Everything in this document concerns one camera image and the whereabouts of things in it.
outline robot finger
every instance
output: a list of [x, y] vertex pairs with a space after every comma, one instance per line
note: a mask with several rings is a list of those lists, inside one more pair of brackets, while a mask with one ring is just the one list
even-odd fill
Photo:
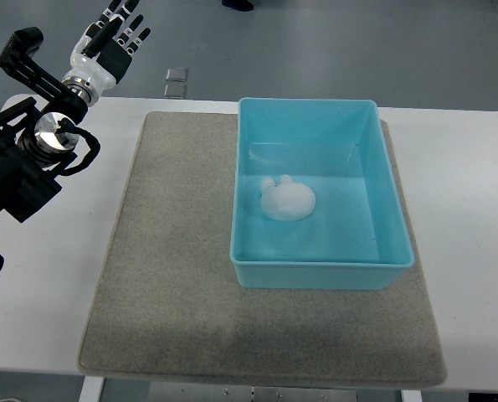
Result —
[[144, 28], [141, 33], [139, 33], [139, 36], [133, 40], [130, 44], [128, 44], [126, 48], [126, 52], [132, 56], [142, 45], [142, 42], [146, 39], [146, 37], [150, 34], [150, 29], [149, 28]]
[[137, 29], [137, 27], [142, 23], [142, 15], [138, 15], [137, 18], [135, 18], [131, 23], [130, 23], [130, 26], [126, 29], [124, 29], [124, 32], [121, 33], [121, 36], [118, 37], [118, 39], [116, 40], [116, 42], [120, 45], [120, 46], [124, 46], [128, 40], [130, 40], [130, 36], [132, 36], [132, 34], [135, 32], [135, 30]]

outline gray felt mat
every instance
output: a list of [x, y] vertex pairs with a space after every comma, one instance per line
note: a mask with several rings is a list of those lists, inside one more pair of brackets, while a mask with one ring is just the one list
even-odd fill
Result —
[[[233, 115], [147, 116], [80, 370], [215, 384], [442, 383], [444, 360], [414, 238], [417, 264], [383, 291], [239, 286], [228, 256], [236, 135]], [[399, 183], [395, 164], [394, 174]]]

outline robotic hand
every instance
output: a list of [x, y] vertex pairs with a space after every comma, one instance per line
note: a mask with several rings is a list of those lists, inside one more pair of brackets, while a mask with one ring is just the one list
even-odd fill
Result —
[[114, 39], [139, 2], [129, 0], [115, 13], [119, 3], [112, 2], [98, 21], [87, 28], [70, 57], [73, 68], [63, 78], [63, 84], [74, 90], [88, 106], [93, 106], [104, 90], [121, 81], [133, 54], [150, 33], [150, 29], [145, 28], [128, 43], [142, 22], [143, 17], [139, 15], [118, 39]]
[[[28, 98], [0, 112], [0, 212], [7, 210], [20, 223], [62, 189], [57, 176], [84, 170], [100, 152], [94, 136], [77, 125], [103, 91], [121, 81], [150, 33], [145, 28], [132, 40], [143, 19], [139, 15], [115, 39], [139, 0], [127, 0], [117, 9], [120, 3], [114, 0], [85, 30], [70, 57], [72, 70], [62, 82], [31, 59], [44, 40], [38, 28], [14, 32], [0, 55], [0, 67], [9, 76], [48, 101], [41, 111]], [[68, 167], [77, 158], [79, 137], [90, 150], [77, 166]]]

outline plush bunny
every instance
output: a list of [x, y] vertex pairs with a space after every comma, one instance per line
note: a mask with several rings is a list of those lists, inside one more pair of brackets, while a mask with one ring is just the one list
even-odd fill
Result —
[[291, 222], [310, 215], [316, 206], [316, 195], [310, 187], [293, 181], [291, 176], [280, 176], [280, 184], [272, 178], [263, 178], [261, 206], [271, 219]]

